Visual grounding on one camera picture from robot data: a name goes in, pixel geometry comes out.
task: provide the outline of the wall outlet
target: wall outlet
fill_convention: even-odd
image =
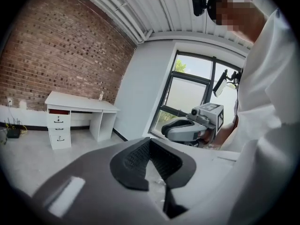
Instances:
[[[13,99],[11,97],[8,97],[7,101],[8,101],[8,106],[12,106],[13,105]]]

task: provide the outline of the small bottle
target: small bottle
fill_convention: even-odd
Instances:
[[[103,95],[104,95],[104,92],[102,91],[99,96],[99,101],[102,101]]]

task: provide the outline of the window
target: window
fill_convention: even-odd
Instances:
[[[162,137],[161,128],[170,119],[184,117],[192,108],[208,102],[223,105],[224,124],[232,122],[236,90],[228,84],[219,97],[212,94],[214,85],[225,69],[228,70],[228,77],[240,70],[216,57],[177,51],[149,132]]]

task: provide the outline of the red item in drawer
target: red item in drawer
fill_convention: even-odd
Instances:
[[[69,111],[66,111],[66,110],[57,110],[57,109],[49,109],[49,113],[68,115]]]

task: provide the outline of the gray floor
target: gray floor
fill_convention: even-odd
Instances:
[[[71,141],[71,148],[52,150],[48,131],[28,131],[18,139],[8,139],[6,145],[0,145],[1,165],[11,184],[32,196],[49,177],[82,154],[123,142],[113,133],[110,140],[97,143],[89,130],[71,131]],[[147,166],[146,179],[150,184],[150,197],[162,208],[165,185],[151,162]]]

